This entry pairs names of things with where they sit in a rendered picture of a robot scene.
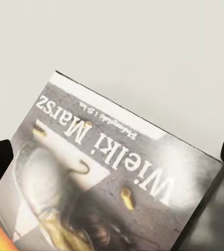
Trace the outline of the hardback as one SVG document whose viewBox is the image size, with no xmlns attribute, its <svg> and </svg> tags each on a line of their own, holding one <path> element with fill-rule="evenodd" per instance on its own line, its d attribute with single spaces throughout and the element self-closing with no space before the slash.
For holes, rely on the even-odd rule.
<svg viewBox="0 0 224 251">
<path fill-rule="evenodd" d="M 0 251 L 179 251 L 224 162 L 55 71 L 10 140 Z"/>
</svg>

